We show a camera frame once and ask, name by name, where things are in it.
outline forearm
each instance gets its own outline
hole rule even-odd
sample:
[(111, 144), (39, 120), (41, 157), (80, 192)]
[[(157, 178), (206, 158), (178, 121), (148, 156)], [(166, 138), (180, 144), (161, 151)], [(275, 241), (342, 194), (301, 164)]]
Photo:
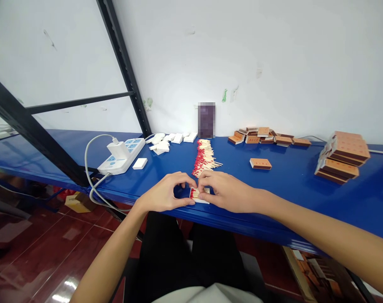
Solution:
[(108, 302), (122, 275), (146, 214), (147, 212), (135, 203), (88, 268), (71, 302)]
[(383, 293), (383, 239), (268, 194), (265, 215), (313, 243)]

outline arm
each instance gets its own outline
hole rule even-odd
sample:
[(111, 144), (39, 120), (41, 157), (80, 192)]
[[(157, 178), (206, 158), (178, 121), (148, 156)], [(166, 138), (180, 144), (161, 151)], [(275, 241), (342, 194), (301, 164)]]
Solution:
[[(204, 193), (212, 186), (214, 195)], [(235, 213), (261, 213), (284, 224), (383, 293), (383, 239), (350, 224), (254, 189), (225, 173), (204, 171), (200, 199)]]
[(177, 184), (181, 184), (184, 188), (186, 183), (197, 187), (196, 182), (186, 173), (177, 172), (166, 175), (135, 202), (127, 217), (93, 260), (70, 302), (103, 303), (109, 301), (124, 271), (135, 237), (148, 211), (162, 212), (195, 204), (192, 199), (176, 199), (173, 195), (173, 188)]

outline blue table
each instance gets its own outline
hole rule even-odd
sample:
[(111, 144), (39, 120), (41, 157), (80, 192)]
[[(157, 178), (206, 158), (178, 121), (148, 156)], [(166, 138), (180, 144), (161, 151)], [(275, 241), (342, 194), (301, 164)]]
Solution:
[[(235, 146), (228, 142), (228, 138), (219, 137), (212, 139), (211, 145), (217, 161), (224, 164), (215, 170), (383, 238), (383, 155), (372, 154), (360, 168), (360, 176), (340, 186), (314, 175), (324, 143), (314, 142), (309, 148), (245, 143)], [(370, 145), (370, 149), (383, 150), (383, 145)], [(196, 155), (197, 140), (192, 144), (171, 144), (170, 152), (160, 156), (144, 148), (139, 154), (139, 157), (148, 159), (143, 170), (129, 169), (125, 174), (109, 178), (100, 185), (99, 192), (112, 200), (132, 204), (167, 173), (182, 171), (191, 174)], [(269, 159), (273, 168), (270, 171), (252, 169), (250, 158)], [(235, 214), (207, 204), (178, 208), (168, 214), (308, 252), (319, 252), (302, 237), (263, 215)]]
[[(49, 130), (49, 133), (79, 165), (84, 165), (87, 142), (103, 132)], [(139, 133), (110, 134), (120, 141), (140, 136)], [(110, 141), (108, 137), (101, 137), (92, 143), (88, 155), (90, 166), (97, 167), (109, 156), (106, 146)], [(357, 179), (339, 186), (313, 174), (322, 143), (314, 143), (309, 148), (245, 143), (235, 146), (227, 138), (220, 137), (212, 139), (212, 147), (218, 162), (224, 164), (216, 170), (383, 238), (383, 155), (372, 154), (360, 168)], [(370, 149), (383, 150), (383, 145), (370, 145)], [(192, 144), (171, 144), (170, 152), (160, 156), (146, 146), (139, 154), (139, 157), (148, 158), (143, 170), (130, 168), (125, 174), (109, 177), (98, 191), (114, 201), (133, 204), (167, 173), (183, 171), (191, 174), (196, 155), (197, 140)], [(273, 168), (270, 171), (253, 170), (250, 158), (269, 159)], [(0, 140), (0, 169), (31, 180), (89, 192), (89, 188), (80, 188), (73, 183), (21, 136)], [(292, 248), (319, 252), (302, 237), (262, 215), (234, 214), (206, 204), (178, 208), (168, 214)]]

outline pile of matches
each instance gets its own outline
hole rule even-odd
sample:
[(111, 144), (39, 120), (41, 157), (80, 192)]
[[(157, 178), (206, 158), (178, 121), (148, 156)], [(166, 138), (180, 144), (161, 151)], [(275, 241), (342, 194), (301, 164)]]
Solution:
[(192, 175), (199, 178), (203, 170), (213, 170), (213, 168), (222, 166), (222, 163), (215, 161), (210, 140), (200, 139), (197, 143), (197, 158)]
[[(209, 188), (205, 187), (204, 188), (204, 191), (209, 194), (210, 193), (210, 190)], [(200, 194), (200, 191), (198, 189), (195, 189), (194, 187), (191, 188), (190, 190), (190, 198), (193, 199), (194, 201), (196, 201), (197, 203), (206, 203), (206, 204), (209, 204), (208, 202), (204, 201), (204, 200), (201, 200), (198, 198), (198, 195)]]

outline black pants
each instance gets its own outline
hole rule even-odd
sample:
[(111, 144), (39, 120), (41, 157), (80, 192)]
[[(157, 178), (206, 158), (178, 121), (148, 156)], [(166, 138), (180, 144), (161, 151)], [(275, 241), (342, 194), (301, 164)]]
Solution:
[(131, 302), (150, 303), (190, 286), (222, 283), (250, 291), (230, 232), (194, 223), (190, 252), (176, 219), (149, 212)]

